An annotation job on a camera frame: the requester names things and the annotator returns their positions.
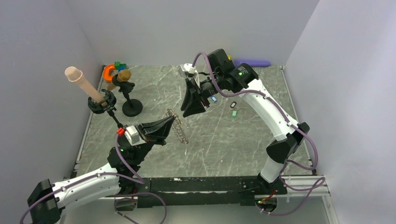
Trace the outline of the metal disc with keyrings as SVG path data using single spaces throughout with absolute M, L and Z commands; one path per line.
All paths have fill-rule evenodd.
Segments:
M 175 118 L 173 124 L 172 124 L 172 130 L 174 131 L 176 137 L 182 144 L 188 144 L 189 140 L 183 130 L 181 120 L 179 116 L 175 113 L 173 109 L 167 109 L 166 110 L 166 115 L 167 116 L 173 116 Z

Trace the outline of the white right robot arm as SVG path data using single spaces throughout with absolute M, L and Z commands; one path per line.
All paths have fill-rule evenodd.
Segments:
M 238 96 L 259 115 L 269 127 L 275 140 L 266 149 L 268 158 L 258 175 L 258 189 L 269 194 L 276 187 L 279 175 L 309 131 L 306 123 L 292 118 L 271 96 L 256 71 L 247 63 L 236 66 L 223 49 L 203 56 L 207 67 L 207 79 L 200 81 L 195 64 L 179 65 L 179 75 L 185 78 L 186 92 L 181 106 L 183 117 L 204 113 L 209 107 L 209 98 L 220 94 L 230 98 Z

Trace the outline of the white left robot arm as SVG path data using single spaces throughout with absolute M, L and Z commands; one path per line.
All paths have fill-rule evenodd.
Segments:
M 175 120 L 170 115 L 154 122 L 119 127 L 104 166 L 65 181 L 39 182 L 28 198 L 28 209 L 20 223 L 29 214 L 34 224 L 55 224 L 68 211 L 89 202 L 119 193 L 130 195 L 138 185 L 146 183 L 137 173 L 140 163 L 154 145 L 166 144 Z

